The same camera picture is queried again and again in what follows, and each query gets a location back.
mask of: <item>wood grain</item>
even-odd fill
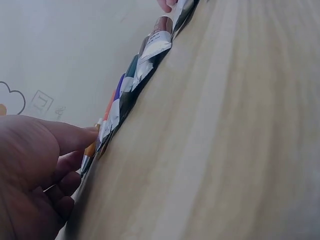
[[[65,239],[320,238],[320,1],[201,0]]]

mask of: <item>cartoon drawing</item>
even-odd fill
[[[0,116],[19,115],[25,107],[25,96],[20,91],[11,90],[4,81],[0,81]]]

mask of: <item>doodle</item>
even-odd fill
[[[38,90],[31,100],[28,110],[32,112],[35,117],[44,117],[53,102],[54,99],[52,97],[48,96],[43,91]]]
[[[19,115],[25,107],[25,96],[18,90],[11,90],[4,81],[0,81],[0,116]]]

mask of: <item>fingertip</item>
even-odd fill
[[[173,6],[178,2],[178,0],[166,0],[166,4],[169,6]]]
[[[170,13],[171,12],[171,7],[169,7],[166,3],[166,0],[157,0],[160,7],[163,9],[163,11],[165,11],[166,13]]]
[[[98,137],[98,131],[69,125],[62,122],[41,121],[55,137],[59,147],[60,156],[83,150],[92,144]]]

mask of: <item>human hand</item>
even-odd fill
[[[163,11],[165,11],[166,13],[170,13],[171,12],[171,7],[175,5],[178,0],[157,0],[160,7],[163,9]]]
[[[96,128],[0,117],[0,239],[56,238],[81,183],[75,171],[97,135]]]

